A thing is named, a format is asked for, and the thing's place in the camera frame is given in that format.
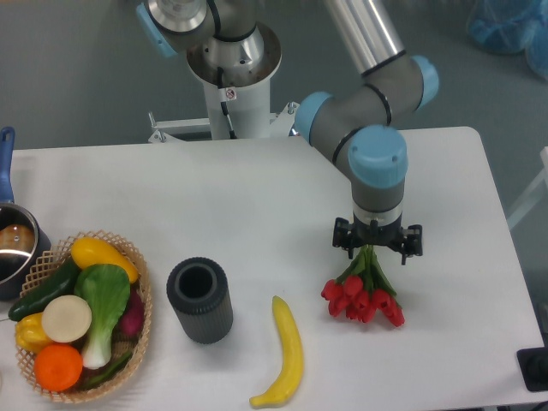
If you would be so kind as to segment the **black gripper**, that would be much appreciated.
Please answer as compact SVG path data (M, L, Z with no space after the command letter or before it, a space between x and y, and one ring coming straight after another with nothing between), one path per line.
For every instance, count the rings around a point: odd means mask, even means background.
M342 217L334 222L332 246L344 250L349 259L354 250L365 245L388 247L401 254L401 264L414 256L423 255L423 227L421 224L402 227L402 207L388 211L368 211L359 206L353 208L351 223Z

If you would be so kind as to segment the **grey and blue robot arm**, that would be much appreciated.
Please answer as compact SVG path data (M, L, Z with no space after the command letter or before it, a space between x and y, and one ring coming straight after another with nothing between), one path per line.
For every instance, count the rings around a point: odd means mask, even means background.
M408 153L391 124L436 96L438 73L426 58L408 55L380 1L329 1L326 8L362 86L342 99L307 96L292 125L350 181L353 217L335 221L332 243L348 252L374 245L420 256L421 226L402 226ZM136 13L158 50L183 54L202 83L213 139L271 133L270 80L282 53L256 2L143 1Z

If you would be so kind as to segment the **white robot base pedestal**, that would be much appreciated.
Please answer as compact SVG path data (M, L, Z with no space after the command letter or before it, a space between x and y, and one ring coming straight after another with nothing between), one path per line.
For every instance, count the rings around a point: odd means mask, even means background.
M149 113L149 141L174 141L177 135L208 133L213 140L296 136L299 104L271 111L271 78L282 61L277 35L258 22L244 39L211 37L186 50L190 72L203 86L207 117L156 121Z

